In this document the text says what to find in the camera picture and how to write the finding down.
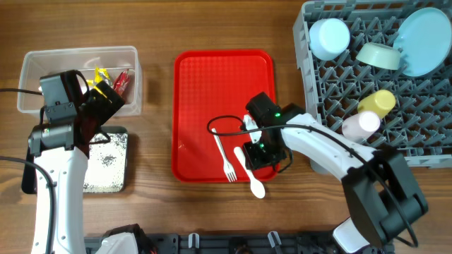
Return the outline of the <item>white plastic fork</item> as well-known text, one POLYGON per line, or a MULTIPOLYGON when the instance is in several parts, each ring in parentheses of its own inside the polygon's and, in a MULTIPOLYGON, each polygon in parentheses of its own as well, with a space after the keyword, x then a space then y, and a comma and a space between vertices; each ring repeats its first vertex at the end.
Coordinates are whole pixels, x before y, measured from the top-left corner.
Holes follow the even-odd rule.
POLYGON ((216 129, 215 129, 215 128, 212 128, 211 130, 212 130, 212 132, 214 133, 213 136, 214 136, 216 145, 217 145, 217 147, 218 147, 218 149, 219 149, 219 151, 220 151, 220 154, 221 154, 221 156, 222 156, 222 160, 223 160, 223 171, 224 171, 224 173, 225 173, 225 175, 226 175, 226 177, 227 177, 227 180, 228 180, 229 182, 235 182, 235 181, 237 180, 237 176, 236 176, 236 174, 235 174, 234 167, 232 166, 232 164, 231 164, 231 163, 229 162, 229 160, 227 159, 227 156, 226 156, 225 151, 224 151, 224 148, 223 148, 223 146, 222 146, 220 137, 219 137, 218 135, 216 135, 216 129))

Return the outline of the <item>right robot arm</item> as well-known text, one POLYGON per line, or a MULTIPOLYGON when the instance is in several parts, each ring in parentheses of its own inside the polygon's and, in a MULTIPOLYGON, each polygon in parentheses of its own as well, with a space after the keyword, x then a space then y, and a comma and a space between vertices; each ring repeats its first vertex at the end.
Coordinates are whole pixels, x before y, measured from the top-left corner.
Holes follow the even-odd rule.
POLYGON ((244 131, 260 134, 243 145, 248 167, 273 167, 299 152, 342 183, 350 216, 333 230, 333 238, 344 252, 383 248, 403 231, 412 238, 408 245, 417 247, 411 225, 427 213, 428 204, 397 149, 355 143, 295 104, 280 108, 264 92, 252 97, 246 110, 251 118, 244 131))

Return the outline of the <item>light blue plate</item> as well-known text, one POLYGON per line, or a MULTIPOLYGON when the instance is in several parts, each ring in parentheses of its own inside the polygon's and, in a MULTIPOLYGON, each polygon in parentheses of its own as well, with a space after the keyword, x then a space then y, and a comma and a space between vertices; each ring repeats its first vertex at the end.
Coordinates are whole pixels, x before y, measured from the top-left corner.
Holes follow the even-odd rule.
POLYGON ((451 50, 451 22, 441 10, 422 8, 398 29, 393 48, 401 50, 403 74, 418 77, 432 72, 451 50))

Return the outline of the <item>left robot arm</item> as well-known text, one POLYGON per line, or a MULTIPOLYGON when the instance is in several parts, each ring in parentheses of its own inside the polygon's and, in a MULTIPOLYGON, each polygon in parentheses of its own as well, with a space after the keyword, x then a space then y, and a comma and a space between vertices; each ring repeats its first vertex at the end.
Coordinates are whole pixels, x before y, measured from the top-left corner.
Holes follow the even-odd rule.
POLYGON ((90 146, 124 105, 105 82, 94 88, 78 70, 40 78, 44 106, 28 138, 36 172, 37 211, 33 253, 84 253, 83 185, 90 146))

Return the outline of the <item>red snack wrapper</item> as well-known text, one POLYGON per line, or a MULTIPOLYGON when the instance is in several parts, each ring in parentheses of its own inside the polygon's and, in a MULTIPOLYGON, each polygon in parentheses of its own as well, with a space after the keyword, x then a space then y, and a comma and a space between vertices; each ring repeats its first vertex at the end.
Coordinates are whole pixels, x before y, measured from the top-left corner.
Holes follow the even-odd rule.
POLYGON ((131 76, 129 73, 129 69, 126 69, 125 71, 121 72, 116 80, 114 81, 113 89, 114 91, 122 96, 125 89, 127 88, 129 82, 130 82, 131 76))

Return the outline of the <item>yellow foil wrapper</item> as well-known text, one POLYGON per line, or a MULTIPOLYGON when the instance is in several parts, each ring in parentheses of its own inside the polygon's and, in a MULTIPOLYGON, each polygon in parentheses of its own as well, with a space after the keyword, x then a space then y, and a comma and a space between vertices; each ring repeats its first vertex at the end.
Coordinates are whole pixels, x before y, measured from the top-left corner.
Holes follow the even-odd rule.
POLYGON ((111 78, 106 68, 95 68, 95 77, 93 80, 87 80, 89 87, 95 87, 98 83, 105 81, 106 84, 112 86, 111 78))

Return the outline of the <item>green bowl with rice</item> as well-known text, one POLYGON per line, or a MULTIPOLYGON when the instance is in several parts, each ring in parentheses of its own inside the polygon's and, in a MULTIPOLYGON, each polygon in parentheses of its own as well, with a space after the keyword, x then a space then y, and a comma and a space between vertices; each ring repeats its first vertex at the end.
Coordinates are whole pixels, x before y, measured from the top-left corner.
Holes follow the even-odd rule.
POLYGON ((398 70, 401 53, 390 46, 368 42, 356 56, 362 63, 388 70, 398 70))

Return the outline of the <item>light blue bowl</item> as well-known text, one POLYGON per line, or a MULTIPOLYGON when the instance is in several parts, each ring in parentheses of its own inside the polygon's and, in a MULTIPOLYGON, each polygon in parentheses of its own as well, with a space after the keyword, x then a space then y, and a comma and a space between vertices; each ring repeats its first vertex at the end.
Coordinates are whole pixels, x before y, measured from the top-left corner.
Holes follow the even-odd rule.
POLYGON ((342 54, 350 44, 350 30, 340 19, 316 21, 309 30, 310 49, 320 60, 330 61, 342 54))

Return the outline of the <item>white plastic spoon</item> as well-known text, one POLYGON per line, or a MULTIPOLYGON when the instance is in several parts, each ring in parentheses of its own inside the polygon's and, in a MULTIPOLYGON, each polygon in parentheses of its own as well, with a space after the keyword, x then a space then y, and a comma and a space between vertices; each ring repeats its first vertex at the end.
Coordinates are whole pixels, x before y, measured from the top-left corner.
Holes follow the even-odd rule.
POLYGON ((263 199, 266 195, 266 190, 264 185, 253 175, 252 171, 246 167, 246 157, 241 149, 241 147, 234 148, 234 154, 237 160, 242 165, 246 175, 249 177, 250 189, 255 197, 263 199))

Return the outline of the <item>white upturned cup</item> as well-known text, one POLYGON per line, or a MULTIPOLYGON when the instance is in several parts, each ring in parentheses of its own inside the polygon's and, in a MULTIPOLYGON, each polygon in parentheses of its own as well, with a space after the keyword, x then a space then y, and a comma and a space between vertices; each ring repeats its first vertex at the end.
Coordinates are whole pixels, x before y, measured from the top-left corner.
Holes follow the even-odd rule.
POLYGON ((380 127, 381 119, 372 111, 362 111, 343 121, 342 133, 353 142, 366 140, 380 127))

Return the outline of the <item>yellow upturned cup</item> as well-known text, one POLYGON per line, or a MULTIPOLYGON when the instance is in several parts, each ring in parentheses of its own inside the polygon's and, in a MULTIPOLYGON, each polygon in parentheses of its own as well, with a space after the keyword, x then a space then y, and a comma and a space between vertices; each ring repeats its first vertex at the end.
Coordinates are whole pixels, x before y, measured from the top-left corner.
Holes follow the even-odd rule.
POLYGON ((383 119, 396 105, 396 97, 388 90, 379 90, 359 101, 357 111, 372 111, 383 119))

